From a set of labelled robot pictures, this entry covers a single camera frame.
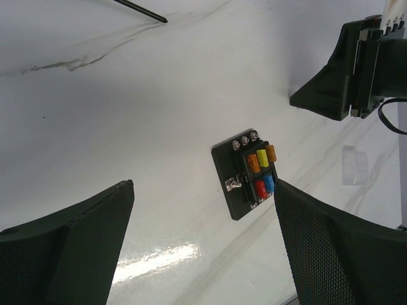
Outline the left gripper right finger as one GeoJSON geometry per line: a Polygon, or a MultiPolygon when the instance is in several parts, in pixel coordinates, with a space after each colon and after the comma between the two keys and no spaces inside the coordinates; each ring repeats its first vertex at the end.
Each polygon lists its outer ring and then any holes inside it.
{"type": "Polygon", "coordinates": [[[275,208],[300,304],[406,304],[406,233],[279,179],[275,208]]]}

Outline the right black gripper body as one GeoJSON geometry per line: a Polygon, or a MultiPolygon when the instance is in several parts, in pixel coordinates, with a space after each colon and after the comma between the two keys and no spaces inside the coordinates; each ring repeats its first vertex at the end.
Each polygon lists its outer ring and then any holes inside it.
{"type": "Polygon", "coordinates": [[[381,21],[381,15],[362,20],[352,117],[366,118],[386,98],[406,99],[406,26],[400,18],[381,29],[381,21]]]}

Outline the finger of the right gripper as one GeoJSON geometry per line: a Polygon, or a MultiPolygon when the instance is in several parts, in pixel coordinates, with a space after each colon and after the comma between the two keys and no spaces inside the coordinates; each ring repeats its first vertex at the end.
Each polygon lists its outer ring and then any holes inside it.
{"type": "Polygon", "coordinates": [[[289,97],[293,107],[336,121],[349,113],[349,89],[358,48],[357,24],[344,24],[327,64],[289,97]]]}

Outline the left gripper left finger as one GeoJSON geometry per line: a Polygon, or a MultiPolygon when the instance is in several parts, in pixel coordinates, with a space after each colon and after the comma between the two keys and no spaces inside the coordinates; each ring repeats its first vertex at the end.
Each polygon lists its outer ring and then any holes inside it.
{"type": "Polygon", "coordinates": [[[106,304],[133,205],[124,180],[1,231],[1,304],[106,304]]]}

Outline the clear fuse box cover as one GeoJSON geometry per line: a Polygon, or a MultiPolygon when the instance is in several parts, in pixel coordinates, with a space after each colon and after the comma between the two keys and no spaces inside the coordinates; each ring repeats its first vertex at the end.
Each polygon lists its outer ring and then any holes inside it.
{"type": "Polygon", "coordinates": [[[343,146],[341,151],[341,182],[344,186],[360,186],[369,177],[368,155],[355,146],[343,146]]]}

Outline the brown blade fuse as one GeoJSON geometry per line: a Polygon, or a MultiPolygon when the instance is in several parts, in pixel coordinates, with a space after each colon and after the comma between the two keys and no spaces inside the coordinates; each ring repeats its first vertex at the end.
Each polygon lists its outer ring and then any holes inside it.
{"type": "Polygon", "coordinates": [[[276,156],[274,145],[267,145],[265,147],[265,150],[266,150],[266,155],[267,155],[268,161],[271,163],[276,162],[277,156],[276,156]]]}

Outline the yellow blade fuse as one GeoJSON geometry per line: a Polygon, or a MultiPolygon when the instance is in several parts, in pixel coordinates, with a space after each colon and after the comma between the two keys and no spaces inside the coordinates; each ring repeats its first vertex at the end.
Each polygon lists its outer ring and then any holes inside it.
{"type": "Polygon", "coordinates": [[[265,149],[258,149],[256,151],[256,155],[258,158],[258,163],[260,167],[262,168],[267,168],[270,166],[269,160],[268,160],[268,155],[265,149]]]}

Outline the blue blade fuse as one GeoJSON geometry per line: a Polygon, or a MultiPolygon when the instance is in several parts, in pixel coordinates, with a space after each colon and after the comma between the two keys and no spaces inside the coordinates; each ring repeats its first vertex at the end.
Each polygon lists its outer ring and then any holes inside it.
{"type": "Polygon", "coordinates": [[[263,177],[263,182],[265,183],[265,189],[268,194],[273,194],[275,189],[275,183],[272,175],[265,175],[263,177]]]}

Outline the orange blade fuse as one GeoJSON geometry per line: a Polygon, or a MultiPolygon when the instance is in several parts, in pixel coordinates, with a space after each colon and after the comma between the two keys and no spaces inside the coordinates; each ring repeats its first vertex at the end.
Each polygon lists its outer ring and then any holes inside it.
{"type": "Polygon", "coordinates": [[[247,162],[252,173],[259,173],[261,171],[261,167],[259,165],[258,157],[256,154],[248,154],[247,162]]]}

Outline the red blade fuse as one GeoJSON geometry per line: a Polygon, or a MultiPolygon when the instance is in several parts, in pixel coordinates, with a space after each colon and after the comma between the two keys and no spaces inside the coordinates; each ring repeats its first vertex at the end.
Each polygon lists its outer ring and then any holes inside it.
{"type": "Polygon", "coordinates": [[[259,199],[265,200],[268,197],[268,192],[266,190],[266,186],[263,180],[256,180],[254,182],[256,188],[256,194],[259,199]]]}

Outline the black fuse box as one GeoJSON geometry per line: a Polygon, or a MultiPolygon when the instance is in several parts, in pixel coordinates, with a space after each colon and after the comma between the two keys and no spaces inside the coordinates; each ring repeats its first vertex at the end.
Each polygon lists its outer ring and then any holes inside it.
{"type": "Polygon", "coordinates": [[[240,220],[262,202],[256,194],[254,182],[263,180],[265,175],[272,175],[276,184],[278,176],[275,163],[270,163],[267,168],[262,168],[259,173],[252,173],[247,162],[248,154],[256,154],[258,149],[265,149],[272,145],[263,140],[257,130],[246,130],[231,137],[211,149],[211,155],[216,167],[216,172],[221,183],[224,198],[233,220],[240,220]]]}

